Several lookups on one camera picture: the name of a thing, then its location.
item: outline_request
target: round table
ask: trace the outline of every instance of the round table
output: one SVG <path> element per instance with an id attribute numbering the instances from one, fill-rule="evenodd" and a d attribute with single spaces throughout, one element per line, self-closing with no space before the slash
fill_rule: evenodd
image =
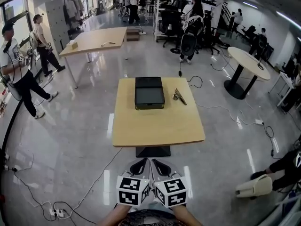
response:
<path id="1" fill-rule="evenodd" d="M 266 67 L 252 55 L 235 47 L 229 47 L 228 52 L 239 64 L 232 79 L 224 82 L 225 89 L 234 98 L 239 100 L 244 99 L 258 77 L 267 81 L 271 78 Z M 245 90 L 237 84 L 237 80 L 244 68 L 254 74 L 254 77 Z"/>

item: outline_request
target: white sneaker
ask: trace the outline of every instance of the white sneaker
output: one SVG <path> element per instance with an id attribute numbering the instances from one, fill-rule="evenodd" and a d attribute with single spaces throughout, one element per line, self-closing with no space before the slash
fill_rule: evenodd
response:
<path id="1" fill-rule="evenodd" d="M 34 117 L 35 119 L 42 118 L 45 115 L 45 111 L 39 111 L 37 110 L 36 116 Z"/>
<path id="2" fill-rule="evenodd" d="M 50 98 L 47 100 L 48 102 L 52 101 L 53 98 L 55 98 L 58 95 L 58 91 L 56 91 L 53 94 L 50 94 Z"/>

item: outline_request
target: white device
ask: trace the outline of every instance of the white device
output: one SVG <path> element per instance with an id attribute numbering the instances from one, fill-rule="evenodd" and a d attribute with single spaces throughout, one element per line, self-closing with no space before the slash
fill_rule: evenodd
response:
<path id="1" fill-rule="evenodd" d="M 187 203 L 188 188 L 185 177 L 155 182 L 154 185 L 156 196 L 165 207 Z"/>
<path id="2" fill-rule="evenodd" d="M 116 185 L 117 203 L 139 207 L 149 194 L 149 188 L 149 179 L 118 176 Z"/>

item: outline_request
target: black pants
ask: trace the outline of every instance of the black pants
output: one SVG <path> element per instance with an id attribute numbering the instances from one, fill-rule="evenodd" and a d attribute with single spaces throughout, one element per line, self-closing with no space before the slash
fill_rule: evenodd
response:
<path id="1" fill-rule="evenodd" d="M 233 25 L 233 27 L 232 27 L 232 32 L 236 32 L 237 33 L 237 26 L 238 26 L 239 24 L 237 24 L 237 23 L 234 23 L 234 25 Z"/>
<path id="2" fill-rule="evenodd" d="M 55 69 L 59 69 L 61 67 L 55 55 L 52 52 L 49 53 L 46 47 L 37 47 L 37 51 L 40 54 L 41 65 L 44 74 L 48 74 L 47 60 L 50 62 L 50 64 L 53 65 Z"/>
<path id="3" fill-rule="evenodd" d="M 282 178 L 273 182 L 274 191 L 295 184 L 301 178 L 301 169 L 295 167 L 293 163 L 297 152 L 298 150 L 288 152 L 283 158 L 270 165 L 269 169 L 272 172 L 285 170 L 285 175 Z"/>
<path id="4" fill-rule="evenodd" d="M 138 6 L 130 5 L 130 18 L 128 19 L 128 23 L 132 24 L 136 20 L 137 22 L 140 21 L 140 17 L 138 16 Z"/>
<path id="5" fill-rule="evenodd" d="M 188 59 L 188 60 L 192 60 L 193 56 L 194 56 L 194 52 L 193 52 L 192 55 L 188 56 L 187 59 Z M 180 57 L 181 57 L 181 59 L 184 59 L 184 58 L 185 58 L 185 56 L 184 56 L 184 54 L 182 54 L 182 52 L 181 52 Z"/>
<path id="6" fill-rule="evenodd" d="M 40 87 L 30 71 L 28 71 L 22 79 L 16 82 L 14 86 L 22 97 L 26 109 L 32 116 L 36 116 L 37 111 L 33 106 L 30 90 L 36 92 L 39 96 L 46 100 L 50 99 L 50 94 Z"/>
<path id="7" fill-rule="evenodd" d="M 262 54 L 262 49 L 259 48 L 258 46 L 253 45 L 249 51 L 249 54 L 252 55 L 255 52 L 255 50 L 257 51 L 257 55 L 255 55 L 254 57 L 259 60 Z"/>
<path id="8" fill-rule="evenodd" d="M 293 107 L 293 105 L 297 102 L 297 100 L 301 97 L 301 87 L 296 87 L 292 89 L 291 92 L 287 95 L 284 102 L 286 106 L 282 107 L 285 112 L 289 112 L 289 110 Z"/>

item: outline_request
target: black table base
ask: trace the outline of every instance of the black table base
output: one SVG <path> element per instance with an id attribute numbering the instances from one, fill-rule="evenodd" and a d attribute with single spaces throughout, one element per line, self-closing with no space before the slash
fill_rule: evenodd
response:
<path id="1" fill-rule="evenodd" d="M 170 146 L 136 147 L 136 157 L 170 156 Z"/>
<path id="2" fill-rule="evenodd" d="M 237 80 L 243 69 L 243 66 L 238 65 L 237 70 L 235 71 L 232 79 L 224 82 L 224 87 L 228 91 L 228 93 L 238 100 L 243 100 L 246 97 L 250 88 L 254 85 L 255 81 L 257 80 L 257 76 L 254 75 L 250 84 L 244 90 L 239 84 L 237 84 Z"/>

